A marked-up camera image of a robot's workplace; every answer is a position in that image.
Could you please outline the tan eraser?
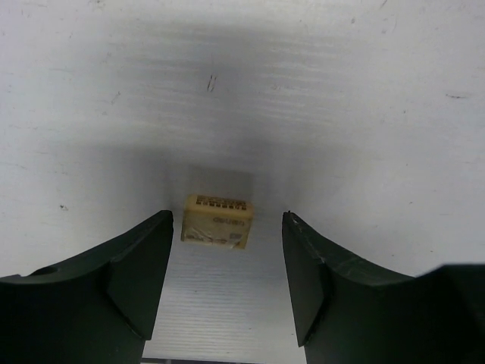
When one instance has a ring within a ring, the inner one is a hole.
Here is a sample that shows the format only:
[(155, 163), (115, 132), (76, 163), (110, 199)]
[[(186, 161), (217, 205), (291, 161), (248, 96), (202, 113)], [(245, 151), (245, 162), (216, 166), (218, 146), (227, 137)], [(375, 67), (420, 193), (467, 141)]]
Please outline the tan eraser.
[(181, 240), (245, 249), (254, 214), (250, 202), (192, 194), (187, 197), (183, 210)]

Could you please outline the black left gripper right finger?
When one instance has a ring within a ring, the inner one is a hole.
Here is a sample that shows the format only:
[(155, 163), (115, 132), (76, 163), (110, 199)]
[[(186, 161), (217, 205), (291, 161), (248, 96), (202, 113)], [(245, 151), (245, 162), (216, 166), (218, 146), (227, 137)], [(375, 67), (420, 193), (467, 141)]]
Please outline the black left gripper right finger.
[(298, 345), (309, 363), (482, 363), (484, 266), (418, 277), (363, 259), (285, 212), (282, 241)]

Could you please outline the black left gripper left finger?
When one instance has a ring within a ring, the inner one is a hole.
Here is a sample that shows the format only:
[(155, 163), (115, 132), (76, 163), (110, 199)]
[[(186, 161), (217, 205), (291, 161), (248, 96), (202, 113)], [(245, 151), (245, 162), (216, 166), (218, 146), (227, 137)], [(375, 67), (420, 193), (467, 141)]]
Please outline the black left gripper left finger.
[(164, 210), (72, 258), (3, 277), (1, 361), (140, 362), (173, 235), (173, 215)]

